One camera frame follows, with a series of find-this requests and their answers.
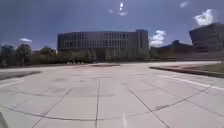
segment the sky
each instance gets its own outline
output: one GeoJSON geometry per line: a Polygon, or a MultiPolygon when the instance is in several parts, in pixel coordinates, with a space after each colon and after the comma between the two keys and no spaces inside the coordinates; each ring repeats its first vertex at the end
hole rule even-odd
{"type": "Polygon", "coordinates": [[[56,48],[57,34],[148,30],[151,46],[191,44],[188,31],[224,22],[223,0],[0,0],[0,43],[56,48]]]}

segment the white cloud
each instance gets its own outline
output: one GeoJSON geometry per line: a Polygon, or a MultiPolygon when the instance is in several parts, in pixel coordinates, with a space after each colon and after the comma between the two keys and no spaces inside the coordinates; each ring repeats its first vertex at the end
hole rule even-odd
{"type": "Polygon", "coordinates": [[[127,14],[128,14],[128,12],[123,12],[123,11],[121,11],[121,12],[118,12],[117,13],[119,16],[126,16],[127,14]]]}
{"type": "Polygon", "coordinates": [[[201,15],[195,16],[194,19],[199,26],[209,25],[217,20],[216,12],[212,9],[207,9],[205,12],[202,12],[201,15]]]}
{"type": "Polygon", "coordinates": [[[123,8],[124,7],[124,3],[121,2],[120,7],[123,8]]]}
{"type": "Polygon", "coordinates": [[[108,12],[109,12],[109,13],[114,13],[114,10],[109,9],[108,12]]]}
{"type": "Polygon", "coordinates": [[[166,35],[165,31],[157,30],[156,35],[152,36],[150,39],[150,45],[161,45],[164,41],[164,36],[166,35]]]}
{"type": "Polygon", "coordinates": [[[20,41],[23,41],[24,43],[32,43],[32,40],[27,38],[21,38],[20,41]]]}
{"type": "Polygon", "coordinates": [[[189,4],[188,1],[184,1],[184,2],[182,2],[182,3],[180,4],[180,8],[185,8],[185,7],[188,6],[188,4],[189,4]]]}

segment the tree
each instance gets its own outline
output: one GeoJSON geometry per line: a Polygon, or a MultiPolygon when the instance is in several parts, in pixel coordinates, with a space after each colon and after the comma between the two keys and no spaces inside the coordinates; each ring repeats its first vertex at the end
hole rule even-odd
{"type": "Polygon", "coordinates": [[[1,54],[0,54],[0,63],[1,66],[11,66],[16,64],[15,59],[15,49],[13,46],[10,45],[4,45],[1,46],[1,54]]]}
{"type": "Polygon", "coordinates": [[[16,50],[16,58],[20,65],[27,65],[31,62],[31,48],[28,44],[21,44],[16,50]]]}
{"type": "Polygon", "coordinates": [[[40,56],[42,56],[42,58],[45,58],[44,64],[54,64],[56,63],[56,59],[57,59],[57,53],[54,49],[45,46],[44,48],[42,48],[39,51],[40,56]]]}

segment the lawn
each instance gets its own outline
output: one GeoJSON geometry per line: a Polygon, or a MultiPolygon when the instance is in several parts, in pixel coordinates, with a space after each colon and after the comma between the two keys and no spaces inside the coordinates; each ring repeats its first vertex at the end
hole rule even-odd
{"type": "Polygon", "coordinates": [[[205,65],[205,66],[199,66],[199,67],[190,67],[187,69],[224,73],[224,64],[213,64],[213,65],[205,65]]]}

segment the building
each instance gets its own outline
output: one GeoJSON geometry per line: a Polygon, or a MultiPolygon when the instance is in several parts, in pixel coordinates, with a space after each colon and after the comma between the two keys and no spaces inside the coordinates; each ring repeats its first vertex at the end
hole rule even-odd
{"type": "Polygon", "coordinates": [[[191,30],[190,37],[198,52],[211,52],[223,49],[224,24],[213,23],[191,30]]]}
{"type": "Polygon", "coordinates": [[[59,52],[90,50],[100,61],[136,60],[148,55],[148,31],[98,31],[58,34],[59,52]]]}

